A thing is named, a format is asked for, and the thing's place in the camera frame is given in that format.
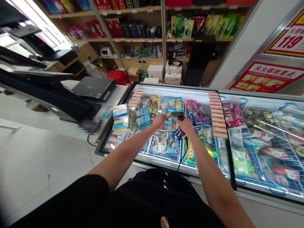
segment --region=fire extinguisher sign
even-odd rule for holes
[[[304,58],[304,11],[284,29],[264,53]]]

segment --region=metal pole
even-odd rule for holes
[[[164,67],[166,67],[166,55],[167,55],[167,25],[166,25],[166,3],[165,0],[161,0],[161,27],[162,27],[162,56]]]
[[[96,7],[96,5],[95,5],[95,2],[94,2],[93,0],[89,0],[89,2],[90,2],[90,4],[92,5],[92,7],[93,7],[93,9],[94,9],[94,12],[95,12],[95,14],[96,14],[96,17],[97,17],[99,23],[101,24],[101,27],[102,27],[102,29],[104,30],[106,36],[108,37],[108,40],[109,40],[109,42],[110,42],[112,48],[114,49],[114,52],[116,53],[116,55],[117,55],[117,57],[118,57],[118,59],[119,59],[121,65],[123,66],[123,68],[126,68],[125,65],[124,65],[124,63],[123,63],[123,61],[122,61],[121,58],[120,58],[119,52],[117,51],[117,49],[116,49],[116,47],[115,47],[115,45],[114,45],[114,42],[112,41],[112,37],[108,34],[107,25],[105,24],[104,20],[101,18],[100,14],[99,14],[99,11],[98,11],[98,9],[97,9],[97,7]]]

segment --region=cable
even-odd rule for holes
[[[88,143],[89,143],[90,145],[94,146],[94,147],[97,147],[97,146],[95,146],[95,145],[93,145],[92,143],[89,142],[89,137],[90,137],[90,135],[88,135],[88,138],[87,138]]]
[[[180,164],[181,164],[182,160],[184,159],[184,157],[185,157],[185,155],[186,155],[186,153],[187,153],[187,150],[188,150],[188,138],[187,138],[187,137],[185,138],[185,141],[186,141],[186,143],[187,143],[186,151],[185,151],[183,157],[181,158],[180,163],[178,164],[177,172],[178,172],[178,170],[179,170],[179,168],[180,168]]]

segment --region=blue package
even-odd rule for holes
[[[77,0],[83,11],[94,11],[89,0]]]
[[[46,10],[54,15],[54,14],[62,14],[59,9],[55,6],[52,0],[39,0],[39,2],[46,8]]]
[[[108,118],[109,115],[111,115],[112,112],[113,112],[113,107],[109,106],[109,107],[107,108],[107,110],[102,114],[101,117],[103,117],[103,118]]]

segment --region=red stool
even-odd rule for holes
[[[123,71],[110,71],[107,78],[113,79],[116,84],[126,86],[126,83],[131,83],[128,76]]]

